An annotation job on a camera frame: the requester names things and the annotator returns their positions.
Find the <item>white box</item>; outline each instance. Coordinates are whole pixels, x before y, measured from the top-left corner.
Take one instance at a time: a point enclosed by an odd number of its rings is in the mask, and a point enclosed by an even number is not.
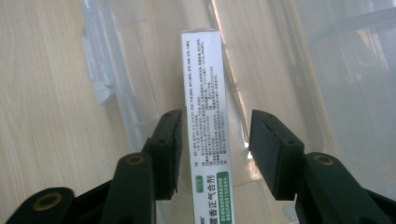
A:
[[[195,223],[235,223],[220,31],[181,35]]]

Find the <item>wooden table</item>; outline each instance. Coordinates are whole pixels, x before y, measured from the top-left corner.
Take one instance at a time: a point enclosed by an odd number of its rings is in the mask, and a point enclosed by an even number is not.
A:
[[[81,3],[0,3],[0,223],[42,189],[104,183],[130,151],[117,104],[96,103]]]

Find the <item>green stripe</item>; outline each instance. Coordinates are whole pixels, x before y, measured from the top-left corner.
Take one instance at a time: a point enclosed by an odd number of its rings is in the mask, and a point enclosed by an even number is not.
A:
[[[233,223],[230,195],[230,178],[228,172],[217,174],[219,196],[219,220],[220,224]]]
[[[195,187],[196,187],[197,193],[204,192],[204,179],[202,178],[201,175],[198,175],[195,177]]]

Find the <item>transparent plastic bin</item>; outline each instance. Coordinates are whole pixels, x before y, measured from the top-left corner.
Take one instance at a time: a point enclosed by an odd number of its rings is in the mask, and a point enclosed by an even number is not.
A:
[[[305,152],[339,157],[367,189],[396,199],[393,1],[86,0],[83,44],[98,103],[115,95],[132,151],[161,114],[184,108],[181,33],[221,31],[235,223],[296,223],[248,154],[251,110],[279,117]],[[189,151],[159,223],[192,223]]]

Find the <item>screw hole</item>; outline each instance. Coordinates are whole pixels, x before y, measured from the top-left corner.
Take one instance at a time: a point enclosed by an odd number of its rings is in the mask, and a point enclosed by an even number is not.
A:
[[[62,194],[58,192],[48,193],[41,196],[33,204],[33,209],[36,211],[46,211],[58,204],[62,200]]]

